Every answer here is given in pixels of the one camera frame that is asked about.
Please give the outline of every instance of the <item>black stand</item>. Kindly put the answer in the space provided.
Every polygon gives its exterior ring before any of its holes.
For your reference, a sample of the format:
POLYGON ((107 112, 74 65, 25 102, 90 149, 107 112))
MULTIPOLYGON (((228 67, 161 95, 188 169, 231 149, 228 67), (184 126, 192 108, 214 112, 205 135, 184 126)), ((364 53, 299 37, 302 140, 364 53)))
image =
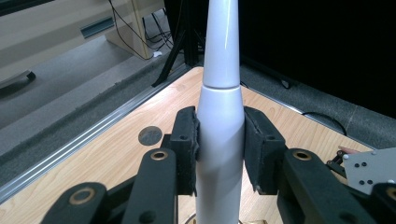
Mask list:
POLYGON ((194 5, 191 3, 191 0, 184 0, 182 4, 183 5, 181 6, 181 10, 179 12, 181 13, 180 18, 177 21, 177 23, 180 23, 180 29, 175 30, 175 44, 169 54, 168 59, 166 60, 165 66, 163 67, 160 76, 154 82, 154 84, 151 85, 152 87, 156 87, 166 80, 178 53, 182 49, 184 49, 184 61, 186 65, 193 67, 199 62, 198 42, 203 48, 205 48, 205 40, 198 34, 193 25, 194 18, 196 18, 194 14, 194 5))

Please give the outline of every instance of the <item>white bottle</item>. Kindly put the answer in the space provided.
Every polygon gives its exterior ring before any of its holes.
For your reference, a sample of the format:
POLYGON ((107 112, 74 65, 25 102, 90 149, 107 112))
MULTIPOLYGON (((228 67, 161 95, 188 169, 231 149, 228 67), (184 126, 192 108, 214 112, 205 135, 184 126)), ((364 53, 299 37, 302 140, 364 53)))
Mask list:
POLYGON ((245 116, 239 77, 237 0, 211 0, 204 80, 198 104, 198 224, 236 224, 243 172, 245 116))

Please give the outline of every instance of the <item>wooden panel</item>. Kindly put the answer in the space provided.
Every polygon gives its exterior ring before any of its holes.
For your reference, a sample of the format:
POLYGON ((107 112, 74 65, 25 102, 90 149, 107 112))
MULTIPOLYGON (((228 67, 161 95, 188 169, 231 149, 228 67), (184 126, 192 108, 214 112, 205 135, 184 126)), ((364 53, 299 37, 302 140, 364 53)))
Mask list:
MULTIPOLYGON (((192 69, 79 152, 1 204, 0 222, 39 223, 58 197, 76 184, 96 181, 111 189, 136 175, 144 153, 160 145, 140 145, 137 141, 139 132, 154 125, 160 127, 163 133, 170 133, 177 111, 197 105, 202 73, 202 67, 192 69)), ((260 109, 275 124, 288 147, 309 149, 323 161, 332 159, 340 145, 361 151, 369 149, 253 91, 243 88, 243 97, 244 105, 260 109)), ((179 223, 184 223, 194 212, 194 198, 179 197, 179 223)), ((242 221, 265 219, 268 223, 282 223, 276 196, 253 193, 246 171, 240 218, 242 221)))

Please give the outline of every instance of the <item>table top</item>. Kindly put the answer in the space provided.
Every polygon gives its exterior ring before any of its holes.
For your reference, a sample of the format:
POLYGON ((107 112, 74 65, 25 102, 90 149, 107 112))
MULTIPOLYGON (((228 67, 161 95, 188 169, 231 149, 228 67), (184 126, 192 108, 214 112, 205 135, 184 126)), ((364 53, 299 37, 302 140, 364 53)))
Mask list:
MULTIPOLYGON (((42 175, 34 183, 0 205, 0 223, 39 223, 59 196, 83 182, 100 182, 107 189, 136 175, 143 155, 160 146, 143 146, 138 141, 141 130, 157 126, 171 133, 177 111, 197 106, 202 85, 203 67, 187 74, 150 98, 124 119, 107 129, 68 159, 42 175)), ((242 88, 244 105, 262 111, 278 128, 287 147, 315 152, 323 161, 331 160, 338 146, 367 151, 370 148, 337 133, 288 107, 255 91, 242 88)), ((195 200, 178 197, 178 220, 184 223, 195 213, 195 200)), ((276 196, 253 192, 246 170, 243 175, 240 219, 243 222, 266 220, 282 223, 276 196)))

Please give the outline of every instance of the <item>floor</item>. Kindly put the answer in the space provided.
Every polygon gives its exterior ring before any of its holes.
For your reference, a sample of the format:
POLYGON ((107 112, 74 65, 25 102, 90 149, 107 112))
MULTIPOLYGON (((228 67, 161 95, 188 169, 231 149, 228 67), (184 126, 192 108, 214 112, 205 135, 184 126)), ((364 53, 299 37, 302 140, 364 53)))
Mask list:
MULTIPOLYGON (((166 16, 156 12, 164 31, 166 16)), ((146 18, 149 36, 159 33, 146 18)), ((163 56, 143 61, 102 37, 32 68, 37 78, 0 90, 0 186, 48 157, 92 125, 133 99, 161 73, 163 56)), ((204 64, 204 56, 199 64, 204 64)), ((174 69, 185 66, 179 54, 174 69)), ((280 80, 241 63, 244 85, 283 105, 303 112, 337 132, 372 148, 396 146, 396 120, 320 92, 303 83, 286 89, 280 80)))

